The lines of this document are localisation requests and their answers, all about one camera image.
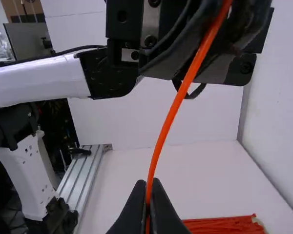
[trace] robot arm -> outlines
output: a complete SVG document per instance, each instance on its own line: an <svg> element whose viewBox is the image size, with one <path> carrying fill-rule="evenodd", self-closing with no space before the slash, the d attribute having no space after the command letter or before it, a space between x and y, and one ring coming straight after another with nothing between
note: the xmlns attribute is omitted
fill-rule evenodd
<svg viewBox="0 0 293 234"><path fill-rule="evenodd" d="M57 98L86 98L90 91L74 54L0 67L0 108Z"/></svg>
<svg viewBox="0 0 293 234"><path fill-rule="evenodd" d="M122 97L144 76L172 80L178 90L222 0L173 3L107 1L106 47L0 67L0 107ZM271 0L233 1L194 82L243 86L250 81L272 17L270 5Z"/></svg>

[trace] white backdrop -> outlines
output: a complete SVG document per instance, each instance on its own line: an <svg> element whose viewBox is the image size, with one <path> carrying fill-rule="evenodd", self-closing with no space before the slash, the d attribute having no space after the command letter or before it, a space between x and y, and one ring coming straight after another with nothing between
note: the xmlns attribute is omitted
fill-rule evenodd
<svg viewBox="0 0 293 234"><path fill-rule="evenodd" d="M245 89L239 140L293 207L293 0L273 6L263 54Z"/></svg>
<svg viewBox="0 0 293 234"><path fill-rule="evenodd" d="M106 44L104 0L42 0L57 51ZM167 139L168 144L201 140L235 140L243 89L208 85L197 100L188 100ZM126 97L69 100L81 144L112 143L114 149L154 146L176 94L170 81L145 78Z"/></svg>

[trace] orange wire bundle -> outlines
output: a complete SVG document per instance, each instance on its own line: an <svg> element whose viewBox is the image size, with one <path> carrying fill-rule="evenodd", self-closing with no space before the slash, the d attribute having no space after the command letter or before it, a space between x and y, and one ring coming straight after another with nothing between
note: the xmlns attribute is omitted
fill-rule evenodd
<svg viewBox="0 0 293 234"><path fill-rule="evenodd" d="M264 228L253 223L256 215L183 220L192 234L265 234Z"/></svg>
<svg viewBox="0 0 293 234"><path fill-rule="evenodd" d="M206 57L207 52L209 51L212 42L214 41L218 30L220 26L222 25L224 19L227 17L230 6L232 4L233 0L224 0L223 5L220 9L220 12L218 16L216 17L215 21L212 23L210 29L207 31L205 34L200 47L193 59L193 62L191 63L191 66L189 67L189 70L184 78L184 81L182 82L178 93L175 97L174 102L172 103L172 106L169 110L169 113L166 117L166 120L163 124L161 133L159 135L159 138L156 142L156 146L154 149L151 165L149 168L149 173L147 177L147 185L146 185L146 205L150 207L150 202L151 202L151 194L152 194L152 186L153 186L153 179L154 179L154 174L155 174L155 169L157 166L158 159L160 157L160 153L162 151L164 142L167 138L168 132L170 130L170 127L175 119L175 116L178 112L178 109L184 100L187 91L193 82L197 72L200 69L200 66L202 65L202 62L204 58ZM149 217L146 218L146 234L149 234L149 228L150 228L150 220Z"/></svg>

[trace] white table surface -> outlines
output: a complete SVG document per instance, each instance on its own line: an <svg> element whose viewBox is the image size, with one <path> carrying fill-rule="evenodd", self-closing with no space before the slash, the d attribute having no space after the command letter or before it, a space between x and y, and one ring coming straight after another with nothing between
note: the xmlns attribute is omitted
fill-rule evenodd
<svg viewBox="0 0 293 234"><path fill-rule="evenodd" d="M105 234L153 149L108 152L81 221L80 234ZM293 211L237 141L167 146L156 176L181 219L257 214L268 234L293 234Z"/></svg>

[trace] orange wire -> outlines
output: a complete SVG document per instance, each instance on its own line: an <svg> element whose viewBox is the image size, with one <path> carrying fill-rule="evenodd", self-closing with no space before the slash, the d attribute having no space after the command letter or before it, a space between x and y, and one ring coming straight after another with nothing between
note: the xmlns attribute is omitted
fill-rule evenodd
<svg viewBox="0 0 293 234"><path fill-rule="evenodd" d="M202 43L201 43L201 45L200 45L200 47L199 47L199 49L193 59L191 66L189 67L189 70L184 78L184 81L182 82L182 84L179 88L179 91L175 97L174 102L172 103L172 106L171 106L169 113L166 117L166 120L163 124L161 133L160 133L158 140L156 142L156 146L154 149L154 153L153 153L153 157L152 157L152 161L151 161L151 165L150 165L148 177L147 177L146 204L148 207L150 206L150 202L151 202L152 185L153 185L153 178L154 178L154 174L155 174L156 165L157 165L158 159L160 157L160 153L162 151L164 142L165 142L166 137L168 135L168 132L170 130L170 127L175 119L175 116L178 112L178 109L179 109L182 101L184 100L184 98L187 94L187 91L188 91L191 83L193 82L208 50L210 49L210 46L211 46L213 40L215 39L215 37L217 35L217 32L218 32L220 26L222 25L222 22L227 17L227 14L228 14L228 11L229 11L230 6L232 4L232 1L233 0L224 0L223 1L222 8L221 8L218 16L216 17L215 21L211 25L210 29L205 34L205 36L202 40Z"/></svg>

